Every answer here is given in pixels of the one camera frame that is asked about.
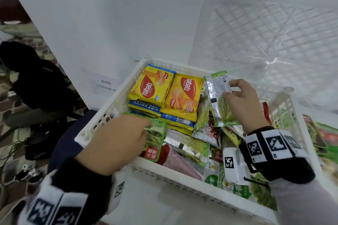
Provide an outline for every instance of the paper sign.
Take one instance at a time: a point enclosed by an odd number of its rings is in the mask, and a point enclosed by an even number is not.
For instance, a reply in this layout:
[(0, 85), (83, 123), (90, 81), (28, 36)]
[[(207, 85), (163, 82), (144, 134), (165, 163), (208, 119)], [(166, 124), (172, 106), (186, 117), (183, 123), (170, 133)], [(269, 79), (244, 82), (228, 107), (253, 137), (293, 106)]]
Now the paper sign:
[(110, 97), (120, 86), (121, 81), (105, 75), (82, 69), (94, 94)]

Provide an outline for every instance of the white snack bag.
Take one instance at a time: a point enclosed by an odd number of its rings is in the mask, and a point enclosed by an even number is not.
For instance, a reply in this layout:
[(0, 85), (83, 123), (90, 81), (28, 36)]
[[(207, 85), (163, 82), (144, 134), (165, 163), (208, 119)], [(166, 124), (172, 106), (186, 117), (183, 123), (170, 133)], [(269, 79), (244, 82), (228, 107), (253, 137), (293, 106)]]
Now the white snack bag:
[(194, 130), (192, 137), (204, 142), (208, 142), (216, 148), (221, 148), (220, 133), (215, 129), (212, 118), (209, 118), (208, 123), (199, 130)]

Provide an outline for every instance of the red oval logo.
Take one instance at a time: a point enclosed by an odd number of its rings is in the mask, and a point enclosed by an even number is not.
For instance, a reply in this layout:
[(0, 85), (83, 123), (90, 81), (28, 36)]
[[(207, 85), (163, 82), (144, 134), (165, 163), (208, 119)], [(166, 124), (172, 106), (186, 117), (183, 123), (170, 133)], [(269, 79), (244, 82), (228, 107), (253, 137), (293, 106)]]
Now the red oval logo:
[(188, 97), (193, 100), (196, 93), (195, 81), (189, 78), (182, 78), (181, 86), (186, 95), (188, 95)]
[(145, 76), (143, 78), (141, 86), (140, 86), (140, 91), (143, 97), (145, 98), (150, 98), (154, 95), (155, 87), (154, 87), (153, 82), (148, 76)]
[(175, 109), (174, 105), (175, 105), (176, 99), (171, 99), (170, 101), (170, 107)]

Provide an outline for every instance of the floor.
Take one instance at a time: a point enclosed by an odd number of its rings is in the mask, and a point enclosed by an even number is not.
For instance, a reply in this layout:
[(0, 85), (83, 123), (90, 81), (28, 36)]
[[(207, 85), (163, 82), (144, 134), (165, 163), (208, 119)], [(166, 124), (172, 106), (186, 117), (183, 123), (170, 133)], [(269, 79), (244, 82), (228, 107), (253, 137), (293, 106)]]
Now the floor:
[[(15, 41), (18, 41), (22, 44), (27, 44), (32, 46), (39, 57), (41, 59), (50, 60), (54, 64), (56, 64), (61, 70), (62, 68), (57, 63), (57, 60), (55, 59), (53, 53), (45, 43), (45, 41), (42, 38), (15, 38), (13, 39)], [(11, 82), (15, 82), (17, 80), (18, 74), (17, 73), (10, 73), (10, 80)], [(76, 92), (74, 86), (71, 84), (70, 80), (66, 78), (66, 81), (69, 84), (69, 88)], [(17, 112), (24, 111), (27, 106), (21, 102), (21, 100), (11, 100), (10, 98), (7, 98), (6, 92), (9, 90), (9, 86), (2, 80), (0, 77), (0, 135), (5, 137), (4, 140), (0, 142), (0, 166), (4, 164), (4, 162), (9, 163), (11, 160), (20, 159), (22, 161), (23, 156), (25, 154), (23, 147), (21, 147), (18, 151), (14, 153), (13, 156), (8, 157), (8, 153), (10, 152), (11, 146), (15, 142), (22, 142), (31, 134), (31, 129), (29, 127), (27, 128), (20, 128), (16, 129), (13, 132), (11, 132), (10, 128), (3, 124), (3, 119), (10, 114), (14, 114)], [(88, 108), (86, 107), (85, 103), (82, 101), (82, 99), (79, 97), (75, 106), (74, 106), (74, 112), (83, 115)], [(46, 165), (48, 164), (48, 159), (45, 160), (39, 160), (36, 162), (36, 168), (43, 168), (45, 169)], [(5, 186), (5, 191), (8, 193), (8, 198), (6, 200), (5, 206), (3, 208), (3, 211), (0, 211), (0, 220), (3, 215), (11, 209), (11, 206), (14, 205), (17, 200), (21, 199), (22, 197), (32, 194), (35, 192), (37, 186), (30, 186), (27, 182), (14, 182), (10, 185)]]

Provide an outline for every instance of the plastic storage basket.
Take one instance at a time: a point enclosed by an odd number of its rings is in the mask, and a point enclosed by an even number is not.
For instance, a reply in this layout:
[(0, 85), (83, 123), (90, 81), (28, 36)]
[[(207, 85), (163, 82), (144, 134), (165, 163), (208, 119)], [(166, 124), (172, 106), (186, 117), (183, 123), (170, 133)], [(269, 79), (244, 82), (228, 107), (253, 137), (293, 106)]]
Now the plastic storage basket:
[(205, 0), (189, 65), (291, 86), (302, 105), (338, 114), (336, 4)]
[[(96, 113), (91, 121), (81, 130), (75, 141), (83, 147), (90, 142), (94, 131), (107, 123), (113, 117), (120, 116), (123, 112), (128, 111), (127, 95), (134, 86), (138, 77), (147, 64), (152, 63), (158, 66), (175, 70), (193, 76), (203, 77), (214, 71), (208, 71), (188, 65), (181, 65), (163, 60), (146, 59), (141, 60), (131, 74), (126, 78), (123, 84), (118, 88), (103, 107)], [(290, 89), (274, 86), (268, 83), (255, 84), (250, 82), (256, 89), (261, 100), (265, 100), (269, 104), (270, 114), (277, 121), (281, 128), (289, 130), (298, 140), (299, 144), (310, 154), (310, 163), (317, 175), (321, 174), (318, 158), (315, 154), (312, 142), (308, 136), (306, 125), (302, 118), (302, 114), (298, 111), (298, 104), (294, 101), (294, 97), (289, 95)], [(156, 163), (145, 160), (141, 157), (136, 158), (131, 166), (152, 176), (155, 180), (163, 180), (174, 184), (180, 190), (188, 190), (204, 197), (206, 201), (214, 201), (223, 206), (230, 207), (236, 212), (243, 213), (261, 219), (267, 223), (278, 224), (278, 213), (261, 206), (257, 203), (246, 200), (233, 193), (219, 189), (213, 185), (196, 180), (167, 167), (163, 167)]]

